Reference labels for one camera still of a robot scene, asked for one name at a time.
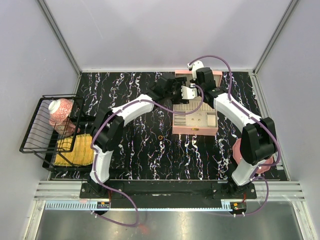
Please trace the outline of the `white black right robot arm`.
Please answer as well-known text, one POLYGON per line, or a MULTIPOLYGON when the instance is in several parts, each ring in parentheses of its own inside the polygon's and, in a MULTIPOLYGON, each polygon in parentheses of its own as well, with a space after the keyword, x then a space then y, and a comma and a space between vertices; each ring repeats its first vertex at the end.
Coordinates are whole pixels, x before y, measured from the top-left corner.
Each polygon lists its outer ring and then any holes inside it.
POLYGON ((191 83, 202 90, 203 101, 227 117, 241 132, 240 162, 230 179, 221 188, 222 194, 240 198, 248 189, 258 171, 275 165, 273 154, 279 150, 275 123, 262 118, 239 104, 223 87, 217 86, 209 67, 192 67, 191 83))

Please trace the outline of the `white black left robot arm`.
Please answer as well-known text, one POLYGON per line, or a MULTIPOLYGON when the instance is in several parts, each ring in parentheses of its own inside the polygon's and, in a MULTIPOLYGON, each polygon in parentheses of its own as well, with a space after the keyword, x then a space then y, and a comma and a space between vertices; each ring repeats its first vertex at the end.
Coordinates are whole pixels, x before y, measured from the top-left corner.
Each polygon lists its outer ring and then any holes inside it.
POLYGON ((114 108, 101 108, 95 116, 91 128, 91 148, 93 150, 92 169, 87 178, 90 192, 97 198, 108 193, 106 182, 110 178, 110 163, 116 147, 121 142, 125 126, 137 117, 150 113, 164 100, 172 104, 187 104, 182 88, 186 77, 176 77, 165 73, 134 100, 114 108))

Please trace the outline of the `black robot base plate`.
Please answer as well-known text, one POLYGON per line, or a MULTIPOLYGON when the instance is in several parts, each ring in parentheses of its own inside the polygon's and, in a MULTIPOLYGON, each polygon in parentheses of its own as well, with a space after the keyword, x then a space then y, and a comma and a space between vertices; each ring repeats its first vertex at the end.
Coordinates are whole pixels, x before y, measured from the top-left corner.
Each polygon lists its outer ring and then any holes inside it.
POLYGON ((116 180, 106 182, 112 190, 95 183, 82 183, 81 199, 111 199, 111 207, 132 208, 129 196, 139 209, 211 209, 223 200, 257 199, 254 184, 236 187, 218 180, 116 180))

